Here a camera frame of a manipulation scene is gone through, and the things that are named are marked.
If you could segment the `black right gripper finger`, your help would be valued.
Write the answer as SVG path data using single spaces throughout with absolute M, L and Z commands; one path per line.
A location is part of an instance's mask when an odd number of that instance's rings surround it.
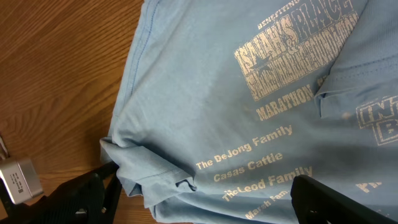
M 307 175 L 294 178 L 290 196 L 300 224 L 397 224 Z

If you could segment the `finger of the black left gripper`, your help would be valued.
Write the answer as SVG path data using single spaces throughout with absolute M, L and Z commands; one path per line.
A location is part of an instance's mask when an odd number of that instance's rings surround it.
M 113 224 L 122 188 L 118 168 L 109 162 L 64 182 L 32 205 L 14 204 L 1 181 L 7 213 L 1 224 Z

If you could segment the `light blue printed t-shirt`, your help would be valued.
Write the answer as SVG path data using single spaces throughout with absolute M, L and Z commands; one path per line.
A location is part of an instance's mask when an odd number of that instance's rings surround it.
M 158 222 L 296 223 L 298 175 L 396 220 L 397 1 L 145 1 L 100 145 Z

